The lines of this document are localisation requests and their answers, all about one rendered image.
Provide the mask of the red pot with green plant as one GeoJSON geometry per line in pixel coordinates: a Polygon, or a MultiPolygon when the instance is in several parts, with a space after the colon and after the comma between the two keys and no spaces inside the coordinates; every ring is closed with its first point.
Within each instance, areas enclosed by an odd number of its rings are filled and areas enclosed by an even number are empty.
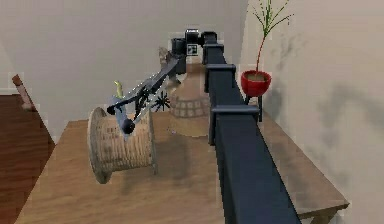
{"type": "Polygon", "coordinates": [[[272,30],[284,21],[290,23],[290,19],[294,16],[294,13],[281,15],[290,1],[284,0],[284,3],[277,9],[273,7],[273,0],[257,0],[258,6],[251,6],[251,14],[261,25],[262,39],[257,49],[255,68],[246,70],[241,74],[241,88],[247,97],[260,97],[269,89],[272,77],[269,73],[261,70],[261,55],[272,30]]]}

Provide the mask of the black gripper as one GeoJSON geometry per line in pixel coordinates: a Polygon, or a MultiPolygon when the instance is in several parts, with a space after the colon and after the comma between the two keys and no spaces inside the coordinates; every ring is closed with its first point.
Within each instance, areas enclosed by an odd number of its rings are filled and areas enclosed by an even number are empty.
{"type": "Polygon", "coordinates": [[[165,93],[165,79],[169,77],[170,81],[178,82],[177,76],[186,72],[186,40],[184,38],[171,39],[171,50],[166,53],[162,67],[164,69],[126,94],[123,93],[122,84],[115,80],[116,94],[113,96],[115,102],[107,107],[107,112],[110,115],[123,114],[125,106],[133,103],[135,112],[131,119],[136,126],[148,111],[169,107],[168,94],[165,93]]]}

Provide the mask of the beige wicker basket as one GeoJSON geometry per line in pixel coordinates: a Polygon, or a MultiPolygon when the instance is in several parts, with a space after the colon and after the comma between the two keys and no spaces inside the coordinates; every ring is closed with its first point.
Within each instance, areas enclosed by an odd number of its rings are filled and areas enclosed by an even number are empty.
{"type": "Polygon", "coordinates": [[[158,173],[151,112],[145,112],[132,134],[125,136],[114,116],[95,108],[89,116],[87,144],[96,180],[106,184],[116,171],[152,167],[158,173]]]}

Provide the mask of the brown wooden table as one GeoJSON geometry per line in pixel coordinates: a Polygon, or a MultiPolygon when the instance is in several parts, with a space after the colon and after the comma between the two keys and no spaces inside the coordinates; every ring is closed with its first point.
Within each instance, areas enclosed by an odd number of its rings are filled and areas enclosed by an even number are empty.
{"type": "MultiPolygon", "coordinates": [[[[117,172],[105,185],[89,165],[86,121],[69,122],[15,224],[224,224],[213,148],[172,133],[169,119],[153,116],[159,172],[117,172]]],[[[299,224],[335,224],[345,197],[270,117],[259,126],[299,224]]]]}

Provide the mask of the black spiky object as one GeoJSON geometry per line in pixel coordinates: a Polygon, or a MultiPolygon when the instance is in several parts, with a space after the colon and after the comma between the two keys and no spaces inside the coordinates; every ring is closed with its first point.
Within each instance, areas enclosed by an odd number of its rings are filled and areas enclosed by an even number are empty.
{"type": "Polygon", "coordinates": [[[168,94],[162,91],[160,95],[156,98],[155,103],[152,105],[152,107],[155,108],[156,112],[158,112],[159,109],[165,110],[166,108],[169,108],[170,100],[168,98],[168,94]]]}

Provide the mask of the beige patterned vase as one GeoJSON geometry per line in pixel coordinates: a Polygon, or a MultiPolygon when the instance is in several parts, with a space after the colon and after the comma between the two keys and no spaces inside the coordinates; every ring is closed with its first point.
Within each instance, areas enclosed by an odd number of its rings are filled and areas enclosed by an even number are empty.
{"type": "Polygon", "coordinates": [[[205,66],[201,56],[190,56],[186,72],[169,78],[165,90],[170,100],[171,131],[187,137],[208,135],[210,100],[204,92],[205,66]]]}

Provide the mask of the black plant stand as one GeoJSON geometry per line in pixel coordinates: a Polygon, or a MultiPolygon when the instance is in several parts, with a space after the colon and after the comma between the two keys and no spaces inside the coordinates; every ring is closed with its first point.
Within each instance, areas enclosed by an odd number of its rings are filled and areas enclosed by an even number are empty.
{"type": "Polygon", "coordinates": [[[259,109],[258,121],[263,121],[263,98],[261,96],[258,97],[245,97],[245,103],[247,105],[256,106],[259,109]]]}

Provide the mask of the pale blue knife yellow handle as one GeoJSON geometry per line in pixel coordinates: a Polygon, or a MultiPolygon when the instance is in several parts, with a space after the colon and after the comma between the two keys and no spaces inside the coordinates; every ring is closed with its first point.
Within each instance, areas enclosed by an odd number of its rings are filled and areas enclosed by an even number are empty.
{"type": "Polygon", "coordinates": [[[127,140],[128,136],[135,129],[135,123],[128,117],[126,111],[126,105],[131,103],[133,95],[130,92],[127,94],[123,92],[123,86],[120,81],[115,80],[114,84],[116,85],[116,93],[112,96],[112,106],[107,111],[116,117],[123,138],[127,140]]]}

